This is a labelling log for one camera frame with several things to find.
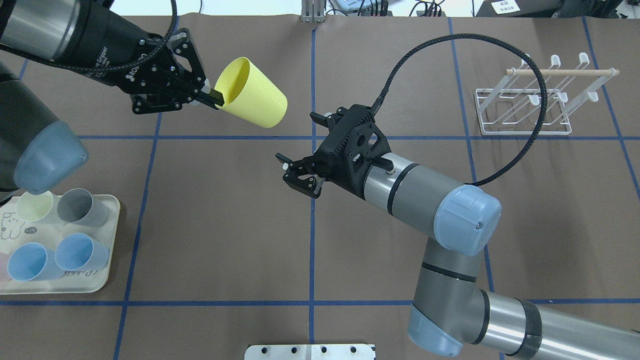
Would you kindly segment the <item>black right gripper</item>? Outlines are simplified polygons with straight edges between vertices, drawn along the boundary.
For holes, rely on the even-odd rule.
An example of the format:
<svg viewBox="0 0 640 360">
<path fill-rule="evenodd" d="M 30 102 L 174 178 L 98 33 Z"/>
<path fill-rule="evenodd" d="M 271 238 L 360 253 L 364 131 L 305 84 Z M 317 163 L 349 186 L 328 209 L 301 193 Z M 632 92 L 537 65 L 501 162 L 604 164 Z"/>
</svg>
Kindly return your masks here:
<svg viewBox="0 0 640 360">
<path fill-rule="evenodd" d="M 283 181 L 293 190 L 313 199 L 318 199 L 322 193 L 324 182 L 345 187 L 345 172 L 343 162 L 336 152 L 316 152 L 313 155 L 293 161 L 282 153 L 275 153 L 275 158 L 281 163 Z"/>
</svg>

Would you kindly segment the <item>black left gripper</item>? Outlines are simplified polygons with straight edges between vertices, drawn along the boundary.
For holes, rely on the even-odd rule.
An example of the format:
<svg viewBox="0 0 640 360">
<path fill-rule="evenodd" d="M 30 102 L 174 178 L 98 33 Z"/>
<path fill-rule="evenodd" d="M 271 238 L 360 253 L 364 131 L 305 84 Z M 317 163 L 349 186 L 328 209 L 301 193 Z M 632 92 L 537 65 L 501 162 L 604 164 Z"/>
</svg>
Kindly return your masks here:
<svg viewBox="0 0 640 360">
<path fill-rule="evenodd" d="M 224 107 L 207 76 L 187 28 L 180 28 L 153 59 L 124 72 L 116 86 L 131 98 L 136 115 L 178 111 L 185 104 Z"/>
</svg>

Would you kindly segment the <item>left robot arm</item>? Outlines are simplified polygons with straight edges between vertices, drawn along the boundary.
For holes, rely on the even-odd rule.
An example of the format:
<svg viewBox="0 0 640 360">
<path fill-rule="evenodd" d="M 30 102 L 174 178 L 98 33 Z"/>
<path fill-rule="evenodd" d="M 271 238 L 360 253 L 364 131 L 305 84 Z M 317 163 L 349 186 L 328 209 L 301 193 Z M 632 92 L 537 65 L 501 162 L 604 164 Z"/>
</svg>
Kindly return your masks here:
<svg viewBox="0 0 640 360">
<path fill-rule="evenodd" d="M 26 76 L 1 66 L 1 202 L 40 194 L 89 158 L 75 135 L 148 135 L 125 120 L 230 98 L 208 86 L 175 1 L 165 34 L 111 10 L 110 0 L 3 0 L 1 50 L 28 61 Z"/>
</svg>

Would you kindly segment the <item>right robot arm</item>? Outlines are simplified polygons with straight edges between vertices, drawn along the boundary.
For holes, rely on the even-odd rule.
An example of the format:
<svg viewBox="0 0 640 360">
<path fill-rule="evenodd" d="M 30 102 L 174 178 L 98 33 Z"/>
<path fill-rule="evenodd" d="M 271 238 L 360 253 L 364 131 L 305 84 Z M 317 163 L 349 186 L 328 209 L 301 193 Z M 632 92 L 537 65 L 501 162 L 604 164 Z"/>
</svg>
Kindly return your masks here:
<svg viewBox="0 0 640 360">
<path fill-rule="evenodd" d="M 395 153 L 352 155 L 362 198 L 428 239 L 407 333 L 444 357 L 465 343 L 517 360 L 637 360 L 639 333 L 477 287 L 483 249 L 501 216 L 498 199 Z"/>
</svg>

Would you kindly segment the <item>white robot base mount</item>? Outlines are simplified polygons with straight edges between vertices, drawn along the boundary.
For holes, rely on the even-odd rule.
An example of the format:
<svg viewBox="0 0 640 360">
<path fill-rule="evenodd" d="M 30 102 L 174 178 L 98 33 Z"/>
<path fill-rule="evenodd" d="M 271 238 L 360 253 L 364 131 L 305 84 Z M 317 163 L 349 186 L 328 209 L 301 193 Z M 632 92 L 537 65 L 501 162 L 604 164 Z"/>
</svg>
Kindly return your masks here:
<svg viewBox="0 0 640 360">
<path fill-rule="evenodd" d="M 244 353 L 245 360 L 376 360 L 372 344 L 256 344 Z"/>
</svg>

